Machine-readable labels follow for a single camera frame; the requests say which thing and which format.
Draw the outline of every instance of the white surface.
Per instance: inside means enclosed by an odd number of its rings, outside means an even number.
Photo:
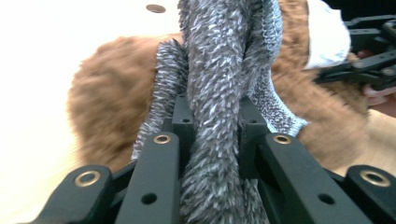
[[[31,221],[78,166],[64,103],[80,61],[121,35],[178,32],[177,1],[147,3],[0,0],[0,223]]]
[[[330,67],[343,62],[350,48],[350,36],[340,10],[321,0],[308,0],[309,59],[305,69]]]

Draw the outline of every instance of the brown fur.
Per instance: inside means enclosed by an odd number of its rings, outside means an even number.
[[[297,116],[310,121],[298,138],[330,169],[351,163],[367,133],[366,105],[356,86],[316,85],[318,70],[303,71],[309,53],[306,0],[279,0],[283,43],[273,66],[276,91]],[[83,62],[69,92],[69,118],[82,159],[116,171],[130,159],[131,145],[151,102],[158,44],[180,34],[124,37],[100,47]]]

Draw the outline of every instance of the gray cloth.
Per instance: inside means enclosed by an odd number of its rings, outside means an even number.
[[[158,132],[163,119],[171,117],[188,69],[196,142],[182,178],[184,221],[266,223],[257,181],[239,177],[237,129],[239,100],[244,95],[260,109],[273,132],[295,135],[305,125],[280,101],[271,81],[270,68],[282,35],[278,3],[180,0],[179,8],[184,45],[171,41],[159,48],[154,101],[134,144],[133,159],[146,136]]]

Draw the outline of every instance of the white cloth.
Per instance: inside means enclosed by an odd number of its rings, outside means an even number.
[[[321,0],[308,0],[309,59],[305,69],[336,66],[350,49],[349,31],[341,11]]]

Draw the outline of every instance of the gray towel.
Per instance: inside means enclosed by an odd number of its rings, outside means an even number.
[[[271,81],[282,35],[278,2],[180,0],[179,8],[184,45],[173,40],[159,47],[154,101],[133,160],[146,136],[171,117],[187,79],[197,135],[182,178],[184,221],[266,223],[257,182],[238,173],[239,100],[248,95],[273,132],[295,135],[306,124],[280,101]]]

